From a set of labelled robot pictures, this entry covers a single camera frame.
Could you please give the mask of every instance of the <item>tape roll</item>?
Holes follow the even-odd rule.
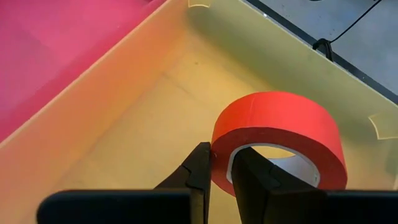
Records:
[[[295,156],[270,159],[320,189],[344,189],[347,173],[338,128],[315,102],[292,93],[253,93],[232,102],[217,119],[211,141],[211,179],[234,195],[234,155],[249,146],[279,147]]]

